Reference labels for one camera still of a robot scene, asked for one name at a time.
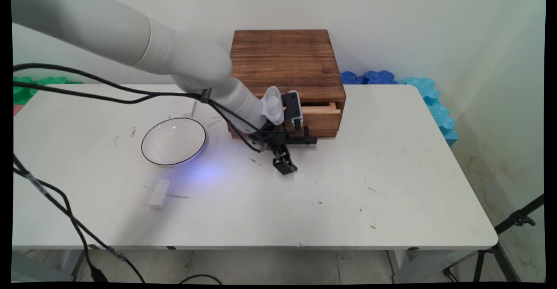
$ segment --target wooden drawer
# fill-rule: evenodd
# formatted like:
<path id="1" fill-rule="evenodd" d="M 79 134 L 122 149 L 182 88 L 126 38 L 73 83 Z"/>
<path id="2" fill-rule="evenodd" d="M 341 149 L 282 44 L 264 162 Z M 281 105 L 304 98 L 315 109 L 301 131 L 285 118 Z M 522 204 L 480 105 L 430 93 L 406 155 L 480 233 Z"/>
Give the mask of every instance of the wooden drawer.
<path id="1" fill-rule="evenodd" d="M 336 103 L 330 102 L 328 106 L 302 106 L 302 114 L 304 115 L 304 126 L 310 127 L 310 135 L 320 138 L 336 136 L 342 118 L 342 113 Z M 286 130 L 294 130 L 291 120 L 285 121 L 285 125 Z M 228 124 L 228 131 L 232 134 L 232 138 L 239 138 L 230 124 Z M 304 130 L 300 130 L 294 136 L 304 136 Z"/>
<path id="2" fill-rule="evenodd" d="M 312 136 L 335 137 L 346 94 L 326 30 L 235 31 L 232 76 L 257 98 L 271 85 L 300 94 L 304 126 Z M 294 130 L 287 121 L 288 130 Z M 233 138 L 239 138 L 230 127 Z M 296 134 L 302 136 L 303 130 Z"/>

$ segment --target wooden lid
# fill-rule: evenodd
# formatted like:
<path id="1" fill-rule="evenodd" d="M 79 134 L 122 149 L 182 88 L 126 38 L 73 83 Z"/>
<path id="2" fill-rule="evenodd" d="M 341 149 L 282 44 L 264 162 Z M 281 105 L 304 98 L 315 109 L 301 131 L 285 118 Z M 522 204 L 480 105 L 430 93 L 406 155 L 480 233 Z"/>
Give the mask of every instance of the wooden lid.
<path id="1" fill-rule="evenodd" d="M 232 76 L 262 98 L 271 85 L 297 90 L 301 102 L 344 102 L 339 69 L 326 30 L 235 31 Z"/>

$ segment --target blue foam tile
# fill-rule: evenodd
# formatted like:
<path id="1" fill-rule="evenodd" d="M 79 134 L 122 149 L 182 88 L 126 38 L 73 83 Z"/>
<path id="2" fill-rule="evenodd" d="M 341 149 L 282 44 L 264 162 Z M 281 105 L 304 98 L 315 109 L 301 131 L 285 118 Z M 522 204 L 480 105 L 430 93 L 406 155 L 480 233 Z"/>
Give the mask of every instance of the blue foam tile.
<path id="1" fill-rule="evenodd" d="M 456 135 L 454 129 L 451 129 L 446 135 L 444 135 L 444 137 L 449 146 L 452 146 L 458 140 L 458 136 Z"/>
<path id="2" fill-rule="evenodd" d="M 427 105 L 432 105 L 441 93 L 435 88 L 435 83 L 426 77 L 409 77 L 406 84 L 415 86 Z"/>
<path id="3" fill-rule="evenodd" d="M 350 71 L 340 73 L 340 79 L 342 79 L 342 84 L 366 84 L 366 79 L 364 77 L 358 77 L 355 73 Z"/>
<path id="4" fill-rule="evenodd" d="M 394 80 L 394 75 L 388 71 L 368 71 L 364 74 L 368 84 L 398 84 Z"/>
<path id="5" fill-rule="evenodd" d="M 441 129 L 443 135 L 447 134 L 449 130 L 454 128 L 454 120 L 449 117 L 451 113 L 448 108 L 442 106 L 440 103 L 436 103 L 432 106 L 428 105 L 429 111 L 433 116 L 437 126 Z"/>

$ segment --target white table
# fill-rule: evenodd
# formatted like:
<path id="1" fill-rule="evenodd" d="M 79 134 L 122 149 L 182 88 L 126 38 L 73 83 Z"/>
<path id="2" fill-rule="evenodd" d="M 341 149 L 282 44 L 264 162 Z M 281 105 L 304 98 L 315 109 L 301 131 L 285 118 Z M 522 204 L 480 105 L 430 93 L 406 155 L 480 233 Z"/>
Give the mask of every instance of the white table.
<path id="1" fill-rule="evenodd" d="M 102 84 L 54 87 L 140 96 Z M 416 88 L 345 90 L 336 138 L 289 145 L 299 170 L 287 176 L 272 166 L 270 151 L 257 154 L 233 140 L 206 104 L 193 116 L 208 132 L 203 152 L 175 168 L 148 162 L 143 136 L 181 117 L 181 97 L 125 105 L 39 91 L 14 116 L 14 152 L 34 176 L 66 192 L 86 227 L 118 248 L 388 249 L 398 251 L 391 252 L 402 268 L 394 279 L 404 282 L 460 255 L 455 250 L 495 245 L 490 221 Z M 148 206 L 158 179 L 173 183 L 159 211 Z M 16 175 L 13 201 L 12 248 L 82 247 L 70 220 Z M 405 263 L 401 253 L 410 247 L 430 255 Z"/>

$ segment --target open drawer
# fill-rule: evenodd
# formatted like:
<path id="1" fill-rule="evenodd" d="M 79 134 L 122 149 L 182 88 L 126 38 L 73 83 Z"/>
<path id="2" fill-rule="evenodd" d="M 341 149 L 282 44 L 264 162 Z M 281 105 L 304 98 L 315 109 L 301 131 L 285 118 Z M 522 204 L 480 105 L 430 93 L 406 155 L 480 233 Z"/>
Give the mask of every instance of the open drawer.
<path id="1" fill-rule="evenodd" d="M 304 126 L 310 128 L 310 135 L 318 138 L 336 136 L 342 118 L 342 111 L 338 103 L 302 103 L 302 114 L 304 115 Z M 294 130 L 291 120 L 285 121 L 285 125 L 286 130 Z M 230 125 L 228 125 L 228 131 L 232 138 L 239 138 Z M 294 136 L 304 136 L 303 128 Z"/>

